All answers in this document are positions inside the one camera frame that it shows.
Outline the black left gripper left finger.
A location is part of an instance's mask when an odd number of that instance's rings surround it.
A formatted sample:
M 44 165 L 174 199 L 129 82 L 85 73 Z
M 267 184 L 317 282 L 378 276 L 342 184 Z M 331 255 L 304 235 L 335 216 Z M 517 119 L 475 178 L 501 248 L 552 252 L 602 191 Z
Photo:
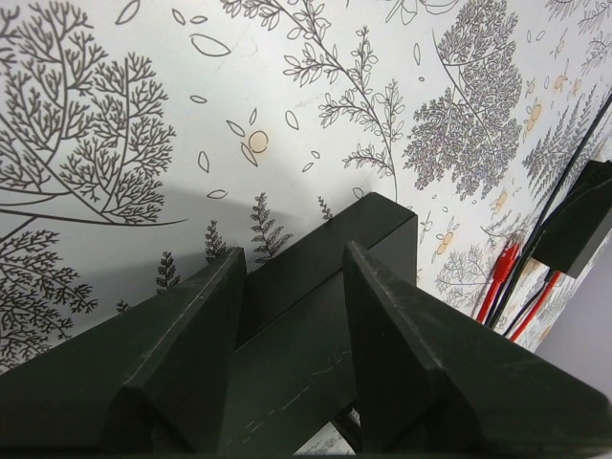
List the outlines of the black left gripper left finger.
M 214 453 L 246 277 L 234 248 L 1 379 L 1 452 Z

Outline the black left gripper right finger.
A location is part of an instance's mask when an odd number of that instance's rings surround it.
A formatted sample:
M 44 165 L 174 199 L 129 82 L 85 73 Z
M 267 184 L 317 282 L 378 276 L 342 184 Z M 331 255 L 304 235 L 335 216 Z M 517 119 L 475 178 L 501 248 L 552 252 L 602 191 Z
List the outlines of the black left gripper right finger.
M 365 452 L 589 458 L 611 449 L 611 404 L 594 387 L 353 242 L 343 284 Z

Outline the black network switch with ports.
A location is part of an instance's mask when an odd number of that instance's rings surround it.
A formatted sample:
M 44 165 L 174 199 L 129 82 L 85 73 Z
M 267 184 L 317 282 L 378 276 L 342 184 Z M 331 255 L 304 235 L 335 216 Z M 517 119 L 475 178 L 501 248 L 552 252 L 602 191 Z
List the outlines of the black network switch with ports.
M 292 454 L 355 401 L 344 247 L 415 282 L 417 232 L 413 211 L 371 192 L 247 276 L 220 454 Z

